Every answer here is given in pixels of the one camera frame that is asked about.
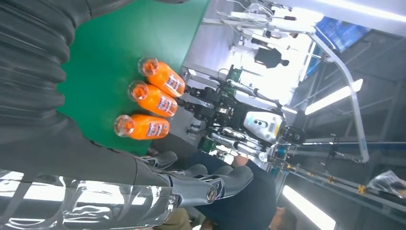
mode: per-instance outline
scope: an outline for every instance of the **fluorescent light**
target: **fluorescent light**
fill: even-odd
[[[336,225],[335,220],[310,203],[310,201],[306,200],[306,198],[291,187],[285,185],[282,194],[321,230],[334,230]]]
[[[194,71],[194,70],[192,70],[192,69],[188,69],[188,71],[189,71],[189,73],[190,73],[191,75],[197,76],[196,71]]]
[[[352,83],[352,88],[354,89],[355,92],[358,92],[359,90],[361,90],[362,83],[363,83],[363,79],[359,79]],[[309,105],[306,108],[306,111],[304,112],[304,114],[309,115],[311,113],[314,113],[317,110],[320,110],[328,105],[331,105],[334,102],[338,102],[339,100],[344,99],[350,95],[351,95],[351,89],[349,86],[341,88],[341,89],[335,91],[334,93],[330,94],[329,96]]]
[[[373,7],[356,4],[350,1],[345,0],[317,0],[317,1],[379,18],[385,18],[389,20],[395,20],[406,23],[406,16],[395,14],[388,11],[383,11]]]
[[[285,110],[285,111],[290,112],[290,113],[292,113],[292,114],[297,114],[297,111],[296,111],[296,110],[290,109],[290,108],[285,107],[285,106],[282,107],[282,110]]]

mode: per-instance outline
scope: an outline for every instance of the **plastic bottle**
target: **plastic bottle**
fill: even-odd
[[[142,81],[134,81],[128,87],[131,100],[144,109],[165,117],[172,117],[178,109],[178,104],[169,95],[153,85]]]
[[[169,122],[164,118],[148,115],[121,115],[115,120],[114,131],[120,137],[136,140],[159,139],[169,133]]]
[[[138,71],[147,80],[172,97],[180,97],[185,91],[185,81],[164,62],[156,58],[142,58]]]

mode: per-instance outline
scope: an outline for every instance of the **bottle label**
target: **bottle label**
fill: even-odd
[[[172,101],[164,96],[161,96],[161,100],[159,101],[157,109],[168,112],[171,106],[172,106]]]
[[[150,123],[147,137],[157,137],[162,132],[163,124]]]
[[[175,75],[170,73],[169,80],[166,82],[166,85],[176,91],[179,87],[179,80],[175,78]]]

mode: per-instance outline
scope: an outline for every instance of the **green table surface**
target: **green table surface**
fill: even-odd
[[[151,143],[120,138],[116,117],[145,113],[127,97],[141,57],[156,57],[180,71],[209,0],[170,5],[138,0],[82,25],[63,66],[67,81],[59,90],[66,102],[60,112],[72,117],[85,137],[106,147],[144,155]]]

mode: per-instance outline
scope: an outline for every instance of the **bottle cap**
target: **bottle cap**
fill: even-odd
[[[153,57],[144,57],[138,62],[138,71],[149,77],[158,71],[158,60]]]
[[[147,97],[148,86],[143,81],[135,80],[128,86],[127,94],[132,101],[143,100]]]
[[[134,120],[127,115],[119,116],[114,122],[114,131],[122,138],[130,136],[134,132],[134,128]]]

